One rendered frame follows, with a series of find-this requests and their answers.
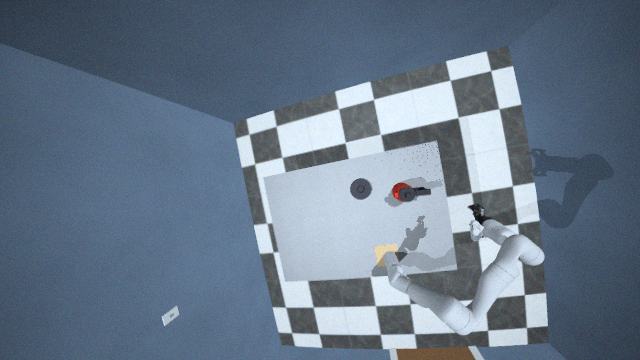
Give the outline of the dark grey round disk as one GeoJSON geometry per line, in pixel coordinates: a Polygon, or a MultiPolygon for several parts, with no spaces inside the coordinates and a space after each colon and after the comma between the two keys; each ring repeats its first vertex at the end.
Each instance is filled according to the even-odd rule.
{"type": "Polygon", "coordinates": [[[365,199],[371,193],[371,185],[365,179],[356,179],[350,187],[351,194],[357,199],[365,199]]]}

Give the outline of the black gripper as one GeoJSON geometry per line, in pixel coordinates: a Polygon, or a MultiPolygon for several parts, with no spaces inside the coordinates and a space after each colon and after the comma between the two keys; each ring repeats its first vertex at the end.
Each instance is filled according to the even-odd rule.
{"type": "MultiPolygon", "coordinates": [[[[475,220],[476,220],[476,221],[478,221],[480,224],[482,224],[482,223],[483,223],[484,221],[486,221],[486,220],[490,220],[490,219],[492,219],[492,218],[490,218],[490,217],[486,217],[486,216],[483,214],[483,213],[484,213],[484,211],[486,211],[486,209],[485,209],[485,208],[483,208],[482,206],[480,206],[479,204],[473,204],[473,205],[469,205],[469,206],[467,206],[467,207],[468,207],[470,210],[472,210],[472,211],[473,211],[473,215],[474,215],[474,217],[475,217],[475,220]],[[475,211],[475,210],[477,210],[477,211],[475,211]],[[480,212],[480,213],[479,213],[479,212],[480,212]],[[478,215],[476,216],[476,214],[478,214],[478,215]]],[[[494,220],[494,219],[492,219],[492,220],[494,220]]]]}

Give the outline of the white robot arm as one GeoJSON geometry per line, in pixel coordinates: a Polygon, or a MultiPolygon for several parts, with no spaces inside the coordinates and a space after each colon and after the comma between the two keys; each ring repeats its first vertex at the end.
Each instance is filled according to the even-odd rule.
{"type": "Polygon", "coordinates": [[[478,221],[472,220],[470,233],[474,242],[485,235],[501,248],[495,260],[482,272],[476,295],[467,306],[450,295],[437,292],[420,282],[413,282],[403,274],[403,269],[394,252],[388,251],[384,254],[389,284],[409,295],[416,304],[429,308],[459,335],[471,333],[497,297],[519,276],[517,260],[526,265],[535,266],[541,264],[545,258],[543,251],[530,239],[516,234],[496,220],[486,220],[481,225],[478,221]],[[398,266],[395,266],[396,264],[398,266]]]}

